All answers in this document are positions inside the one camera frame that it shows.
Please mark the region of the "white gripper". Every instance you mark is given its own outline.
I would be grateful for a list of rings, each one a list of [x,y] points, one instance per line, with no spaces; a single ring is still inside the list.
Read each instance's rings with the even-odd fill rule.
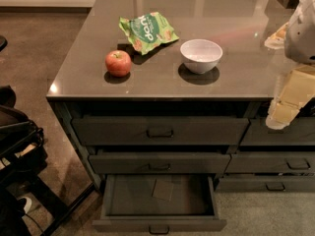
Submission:
[[[303,65],[293,69],[285,80],[279,102],[272,101],[266,125],[273,130],[287,127],[315,95],[315,67]]]

